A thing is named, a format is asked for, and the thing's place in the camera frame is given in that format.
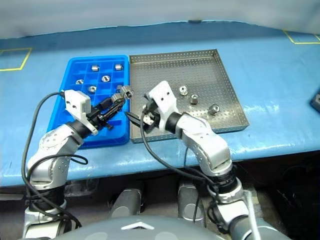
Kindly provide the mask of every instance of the metal tray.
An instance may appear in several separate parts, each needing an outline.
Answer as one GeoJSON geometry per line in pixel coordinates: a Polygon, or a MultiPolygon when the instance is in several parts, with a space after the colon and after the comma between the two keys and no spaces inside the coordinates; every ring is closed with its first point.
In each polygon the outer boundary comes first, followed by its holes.
{"type": "MultiPolygon", "coordinates": [[[[147,102],[144,94],[166,80],[177,98],[179,111],[206,119],[215,133],[240,131],[249,126],[216,49],[131,55],[129,62],[130,85],[134,91],[130,101],[131,112],[140,116],[147,102]],[[187,85],[188,95],[180,95],[181,85],[187,85]],[[190,104],[192,94],[199,95],[197,105],[190,104]],[[208,114],[212,104],[220,107],[220,112],[215,116],[208,114]]],[[[158,129],[146,136],[148,141],[175,137],[158,129]]],[[[130,137],[134,143],[142,142],[140,129],[132,124],[130,137]]]]}

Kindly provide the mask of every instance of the white bracket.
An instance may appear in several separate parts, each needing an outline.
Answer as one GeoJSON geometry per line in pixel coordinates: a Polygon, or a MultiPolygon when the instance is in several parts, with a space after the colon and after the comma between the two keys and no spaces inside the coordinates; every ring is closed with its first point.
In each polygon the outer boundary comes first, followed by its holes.
{"type": "Polygon", "coordinates": [[[91,113],[91,99],[81,91],[64,91],[65,110],[75,119],[85,125],[93,135],[98,134],[98,130],[88,121],[87,114],[91,113]]]}
{"type": "Polygon", "coordinates": [[[165,132],[169,116],[173,112],[179,113],[177,109],[177,99],[167,81],[160,82],[148,95],[158,106],[157,110],[160,114],[159,130],[165,132]]]}

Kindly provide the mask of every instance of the blue plastic tray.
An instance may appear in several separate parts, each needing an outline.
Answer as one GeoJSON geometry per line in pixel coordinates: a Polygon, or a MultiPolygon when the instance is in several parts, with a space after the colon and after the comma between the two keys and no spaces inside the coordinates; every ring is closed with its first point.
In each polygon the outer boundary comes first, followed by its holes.
{"type": "MultiPolygon", "coordinates": [[[[60,86],[61,90],[81,91],[91,98],[91,105],[95,106],[103,99],[113,95],[118,85],[129,85],[129,61],[125,55],[76,57],[69,60],[60,86]],[[116,70],[115,64],[121,64],[122,70],[116,70]],[[99,71],[93,72],[92,65],[98,65],[99,71]],[[111,77],[109,82],[101,81],[102,76],[111,77]],[[82,79],[83,84],[76,84],[82,79]],[[89,86],[96,86],[95,94],[88,92],[89,86]]],[[[129,102],[126,101],[122,110],[118,112],[109,124],[113,129],[106,127],[96,136],[90,135],[84,140],[82,148],[112,146],[124,144],[129,140],[129,120],[124,112],[129,111],[129,102]]],[[[74,118],[65,110],[66,104],[62,97],[58,97],[51,115],[47,131],[51,131],[66,122],[72,122],[74,118]]]]}

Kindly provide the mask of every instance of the metal bearing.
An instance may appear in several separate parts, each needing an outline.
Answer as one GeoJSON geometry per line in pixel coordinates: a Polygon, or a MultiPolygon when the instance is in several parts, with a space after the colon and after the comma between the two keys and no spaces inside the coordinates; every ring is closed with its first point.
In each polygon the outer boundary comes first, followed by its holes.
{"type": "Polygon", "coordinates": [[[182,95],[182,96],[185,96],[188,94],[188,87],[187,85],[182,85],[179,87],[179,93],[182,95]]]}
{"type": "Polygon", "coordinates": [[[78,79],[77,81],[75,81],[75,84],[77,84],[77,85],[84,84],[84,80],[83,79],[78,79]]]}
{"type": "Polygon", "coordinates": [[[121,71],[124,67],[120,63],[117,63],[116,65],[114,65],[114,68],[117,71],[121,71]]]}
{"type": "Polygon", "coordinates": [[[121,87],[120,93],[123,95],[124,99],[130,99],[134,95],[134,92],[132,91],[131,87],[128,85],[121,87]]]}
{"type": "Polygon", "coordinates": [[[112,103],[115,103],[119,99],[124,99],[124,96],[121,93],[115,93],[111,96],[112,103]]]}
{"type": "Polygon", "coordinates": [[[102,76],[101,78],[101,81],[104,82],[104,83],[107,83],[111,80],[111,77],[109,75],[104,75],[102,76]]]}
{"type": "Polygon", "coordinates": [[[92,72],[98,72],[99,71],[99,66],[98,65],[92,65],[91,66],[92,72]]]}
{"type": "Polygon", "coordinates": [[[213,104],[208,109],[208,113],[213,115],[213,116],[216,115],[219,112],[220,112],[220,107],[219,107],[218,104],[213,104]]]}
{"type": "Polygon", "coordinates": [[[88,87],[88,92],[91,94],[94,94],[97,91],[97,87],[96,86],[89,86],[88,87]]]}
{"type": "Polygon", "coordinates": [[[199,95],[198,94],[192,94],[190,96],[190,103],[191,104],[198,104],[199,103],[199,95]]]}

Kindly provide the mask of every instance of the blue tabletop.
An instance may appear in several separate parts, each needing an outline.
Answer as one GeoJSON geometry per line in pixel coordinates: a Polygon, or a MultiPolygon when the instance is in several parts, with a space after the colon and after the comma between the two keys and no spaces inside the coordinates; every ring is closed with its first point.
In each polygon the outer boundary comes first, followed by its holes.
{"type": "MultiPolygon", "coordinates": [[[[310,100],[320,88],[320,38],[288,34],[291,39],[282,30],[246,23],[181,22],[0,40],[0,186],[23,183],[21,158],[35,107],[45,95],[59,89],[68,60],[82,56],[218,49],[250,123],[243,131],[221,134],[233,160],[319,150],[320,113],[310,106],[310,100]],[[32,48],[22,69],[1,70],[23,65],[28,49],[2,51],[17,48],[32,48]]],[[[40,111],[29,157],[48,127],[54,102],[49,100],[40,111]]],[[[179,140],[152,142],[150,146],[173,166],[183,165],[185,147],[179,140]]],[[[87,157],[89,164],[72,162],[69,180],[164,168],[141,143],[77,153],[87,157]]],[[[187,162],[197,164],[192,153],[187,162]]]]}

